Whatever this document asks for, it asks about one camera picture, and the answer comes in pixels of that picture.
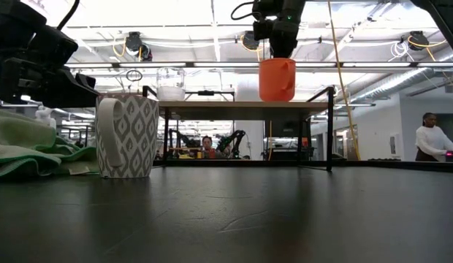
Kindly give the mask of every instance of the mug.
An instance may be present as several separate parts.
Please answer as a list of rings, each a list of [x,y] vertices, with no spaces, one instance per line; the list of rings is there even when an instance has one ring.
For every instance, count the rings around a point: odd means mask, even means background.
[[[294,97],[296,62],[271,58],[259,65],[259,97],[264,102],[289,102]]]
[[[136,95],[96,99],[96,153],[103,178],[143,178],[156,156],[159,103]]]

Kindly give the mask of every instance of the black table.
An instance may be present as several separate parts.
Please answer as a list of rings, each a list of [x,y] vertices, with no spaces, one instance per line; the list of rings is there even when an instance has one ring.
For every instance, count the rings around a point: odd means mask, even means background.
[[[453,174],[167,167],[0,183],[0,262],[453,262]]]

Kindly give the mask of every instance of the mug handle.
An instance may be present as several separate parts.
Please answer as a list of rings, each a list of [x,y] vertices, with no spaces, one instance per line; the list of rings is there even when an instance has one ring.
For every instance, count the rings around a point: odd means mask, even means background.
[[[286,90],[289,90],[289,89],[293,88],[292,87],[293,86],[293,79],[292,79],[291,74],[289,73],[290,72],[290,63],[288,61],[285,62],[284,67],[286,67],[286,73],[288,75],[288,83],[286,84],[285,87],[282,88],[282,91],[286,91]]]
[[[122,118],[123,114],[123,104],[117,99],[105,98],[99,104],[97,125],[100,129],[104,149],[107,152],[108,164],[111,167],[123,165],[115,132],[115,121]]]

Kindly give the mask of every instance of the wooden shelf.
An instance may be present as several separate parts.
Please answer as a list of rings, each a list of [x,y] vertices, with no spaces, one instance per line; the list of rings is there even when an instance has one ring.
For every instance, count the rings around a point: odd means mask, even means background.
[[[172,120],[296,120],[327,109],[326,102],[159,102],[160,116],[169,108]]]

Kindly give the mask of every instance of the white shirt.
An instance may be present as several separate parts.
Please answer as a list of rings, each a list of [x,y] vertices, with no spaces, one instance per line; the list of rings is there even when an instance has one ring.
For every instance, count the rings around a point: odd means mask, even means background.
[[[446,161],[447,151],[453,151],[453,142],[437,126],[433,128],[419,127],[416,130],[415,144],[422,152],[431,155],[438,161]]]

